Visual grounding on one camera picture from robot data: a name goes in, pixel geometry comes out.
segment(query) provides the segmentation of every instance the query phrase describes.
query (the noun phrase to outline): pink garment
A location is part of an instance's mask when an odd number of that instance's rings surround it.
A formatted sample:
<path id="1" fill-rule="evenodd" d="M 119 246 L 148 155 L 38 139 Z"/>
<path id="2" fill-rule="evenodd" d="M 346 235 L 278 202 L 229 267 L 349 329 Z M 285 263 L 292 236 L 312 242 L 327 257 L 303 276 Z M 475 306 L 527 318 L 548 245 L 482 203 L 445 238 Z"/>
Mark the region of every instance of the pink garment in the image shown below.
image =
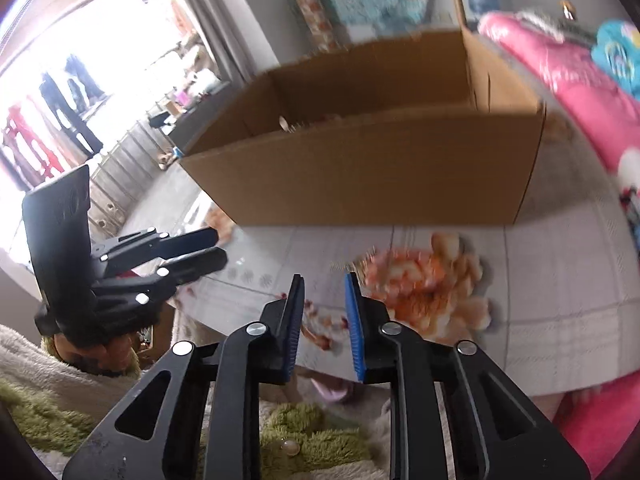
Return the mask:
<path id="1" fill-rule="evenodd" d="M 629 148 L 640 150 L 640 101 L 600 70 L 588 49 L 558 43 L 501 12 L 486 14 L 478 30 L 551 88 L 608 171 L 618 173 L 620 157 Z"/>
<path id="2" fill-rule="evenodd" d="M 554 420 L 596 478 L 613 460 L 640 420 L 640 371 L 603 384 L 587 402 L 567 395 Z"/>

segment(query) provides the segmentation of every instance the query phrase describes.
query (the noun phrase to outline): pink blanket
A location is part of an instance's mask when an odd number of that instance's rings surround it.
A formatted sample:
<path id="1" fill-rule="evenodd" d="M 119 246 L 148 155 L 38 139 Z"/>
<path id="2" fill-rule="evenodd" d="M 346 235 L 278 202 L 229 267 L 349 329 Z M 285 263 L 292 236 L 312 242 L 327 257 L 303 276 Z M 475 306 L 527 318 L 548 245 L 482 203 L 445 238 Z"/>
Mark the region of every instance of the pink blanket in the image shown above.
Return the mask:
<path id="1" fill-rule="evenodd" d="M 623 155 L 632 154 L 627 156 L 636 166 L 631 172 L 637 177 L 632 180 L 640 180 L 640 102 L 593 63 L 588 49 L 558 43 L 522 25 L 512 14 L 501 12 L 486 14 L 479 31 L 551 88 L 610 173 L 618 174 Z"/>

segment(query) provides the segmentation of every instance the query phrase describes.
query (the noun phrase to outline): brown cardboard box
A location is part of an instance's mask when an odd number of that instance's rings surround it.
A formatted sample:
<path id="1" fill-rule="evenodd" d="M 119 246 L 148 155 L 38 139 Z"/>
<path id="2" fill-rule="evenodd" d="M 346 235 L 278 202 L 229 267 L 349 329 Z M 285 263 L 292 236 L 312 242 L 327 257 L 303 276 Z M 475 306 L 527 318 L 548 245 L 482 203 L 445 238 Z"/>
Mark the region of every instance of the brown cardboard box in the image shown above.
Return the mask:
<path id="1" fill-rule="evenodd" d="M 262 74 L 182 165 L 242 225 L 509 224 L 544 119 L 468 30 L 427 32 Z"/>

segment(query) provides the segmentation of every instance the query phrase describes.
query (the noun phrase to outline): red garment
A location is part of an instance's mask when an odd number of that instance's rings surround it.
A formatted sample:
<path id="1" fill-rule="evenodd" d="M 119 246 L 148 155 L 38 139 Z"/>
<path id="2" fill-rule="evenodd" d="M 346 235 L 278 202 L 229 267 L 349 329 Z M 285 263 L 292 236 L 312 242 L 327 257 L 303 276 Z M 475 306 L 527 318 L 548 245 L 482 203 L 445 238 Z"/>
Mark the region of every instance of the red garment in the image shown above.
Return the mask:
<path id="1" fill-rule="evenodd" d="M 554 424 L 596 478 L 618 454 L 640 420 L 640 371 L 602 385 L 587 402 L 565 396 Z"/>
<path id="2" fill-rule="evenodd" d="M 9 107 L 9 114 L 7 116 L 7 129 L 5 133 L 7 136 L 15 141 L 15 138 L 19 135 L 22 136 L 24 142 L 27 143 L 27 146 L 31 150 L 31 153 L 36 157 L 39 163 L 42 165 L 42 173 L 44 177 L 52 178 L 54 175 L 51 172 L 51 168 L 55 168 L 60 173 L 64 173 L 64 168 L 62 164 L 60 164 L 60 160 L 45 144 L 40 140 L 34 131 L 29 127 L 27 121 L 24 119 L 22 114 L 20 113 L 20 107 L 18 105 L 13 105 Z M 46 160 L 43 160 L 40 156 L 40 153 L 33 147 L 33 143 L 36 143 L 39 149 L 45 154 L 47 157 Z"/>

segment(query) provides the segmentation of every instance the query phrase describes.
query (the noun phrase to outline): silver screw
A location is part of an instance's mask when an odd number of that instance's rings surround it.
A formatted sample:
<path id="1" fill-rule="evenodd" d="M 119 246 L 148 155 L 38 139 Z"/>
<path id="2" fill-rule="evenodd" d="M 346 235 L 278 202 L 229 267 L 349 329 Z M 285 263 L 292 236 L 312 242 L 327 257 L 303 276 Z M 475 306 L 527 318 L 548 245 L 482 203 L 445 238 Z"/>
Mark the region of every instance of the silver screw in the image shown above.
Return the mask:
<path id="1" fill-rule="evenodd" d="M 191 341 L 178 341 L 173 350 L 176 355 L 187 355 L 193 350 L 193 343 Z"/>
<path id="2" fill-rule="evenodd" d="M 398 335 L 402 330 L 402 325 L 389 321 L 382 326 L 382 333 L 387 335 Z"/>
<path id="3" fill-rule="evenodd" d="M 478 346 L 473 341 L 460 341 L 458 343 L 458 352 L 462 355 L 473 355 L 478 351 Z"/>
<path id="4" fill-rule="evenodd" d="M 246 328 L 248 335 L 262 335 L 267 332 L 267 326 L 264 323 L 251 323 Z"/>

